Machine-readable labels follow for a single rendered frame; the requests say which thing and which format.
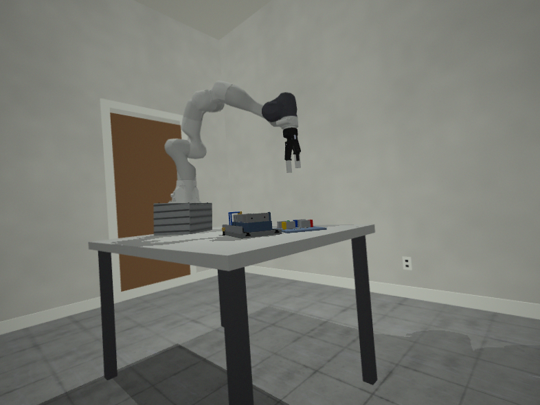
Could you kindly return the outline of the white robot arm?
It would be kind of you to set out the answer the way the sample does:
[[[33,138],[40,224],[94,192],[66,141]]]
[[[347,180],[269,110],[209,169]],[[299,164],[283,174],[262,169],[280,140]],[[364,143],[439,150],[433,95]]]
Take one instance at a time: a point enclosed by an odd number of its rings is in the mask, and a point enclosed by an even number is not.
[[[196,168],[188,158],[201,159],[206,155],[200,135],[203,115],[206,111],[221,111],[225,104],[259,115],[283,130],[298,128],[297,104],[292,93],[281,93],[263,105],[239,86],[228,82],[217,81],[211,90],[196,91],[185,107],[181,124],[188,140],[169,139],[165,144],[166,153],[177,167],[177,186],[168,203],[201,203],[196,187]]]

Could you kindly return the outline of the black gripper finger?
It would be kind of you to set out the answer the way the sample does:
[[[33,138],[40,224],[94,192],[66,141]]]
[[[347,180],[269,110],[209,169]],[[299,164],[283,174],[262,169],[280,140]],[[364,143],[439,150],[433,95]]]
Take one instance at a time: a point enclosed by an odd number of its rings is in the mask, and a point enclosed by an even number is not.
[[[284,160],[286,160],[286,172],[291,173],[292,172],[292,167],[291,167],[292,148],[289,148],[288,144],[289,144],[288,141],[285,141],[285,158],[284,158]]]
[[[288,140],[288,143],[293,149],[293,154],[294,154],[294,159],[295,159],[295,168],[301,168],[301,163],[300,163],[301,149],[300,149],[300,145],[297,139],[297,135],[292,135],[292,140],[293,140],[293,143],[291,143],[290,140]]]

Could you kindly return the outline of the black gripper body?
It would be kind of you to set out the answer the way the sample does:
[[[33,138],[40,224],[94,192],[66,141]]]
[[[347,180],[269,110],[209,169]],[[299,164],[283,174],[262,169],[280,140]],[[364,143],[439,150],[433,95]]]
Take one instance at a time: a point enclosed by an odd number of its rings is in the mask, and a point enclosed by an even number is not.
[[[292,135],[298,135],[297,128],[286,128],[283,130],[283,137],[287,138],[287,141],[290,140],[293,143]]]

